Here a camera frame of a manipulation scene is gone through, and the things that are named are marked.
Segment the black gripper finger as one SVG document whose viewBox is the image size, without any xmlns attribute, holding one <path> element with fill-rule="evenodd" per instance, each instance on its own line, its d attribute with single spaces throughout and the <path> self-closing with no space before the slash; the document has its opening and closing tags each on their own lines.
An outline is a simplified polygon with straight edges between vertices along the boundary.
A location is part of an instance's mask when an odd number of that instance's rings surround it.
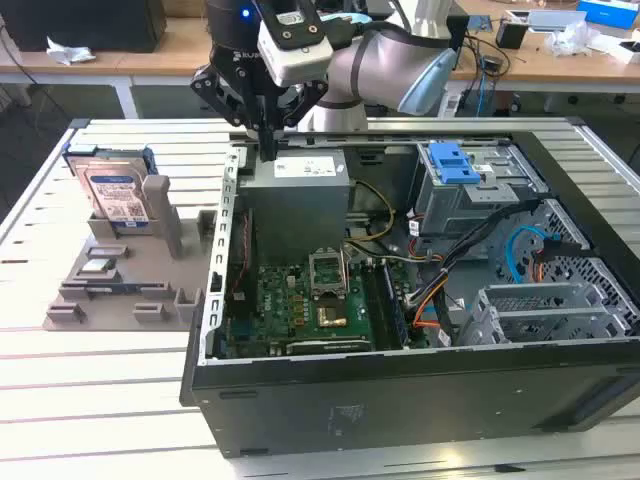
<svg viewBox="0 0 640 480">
<path fill-rule="evenodd" d="M 290 87 L 274 86 L 268 95 L 268 159 L 278 151 L 277 132 L 296 126 L 327 93 L 326 81 L 309 81 Z"/>
<path fill-rule="evenodd" d="M 229 80 L 209 64 L 199 69 L 191 89 L 232 126 L 244 126 L 258 141 L 262 161 L 269 160 L 269 128 L 266 111 L 253 89 L 252 75 L 244 67 L 233 67 Z"/>
</svg>

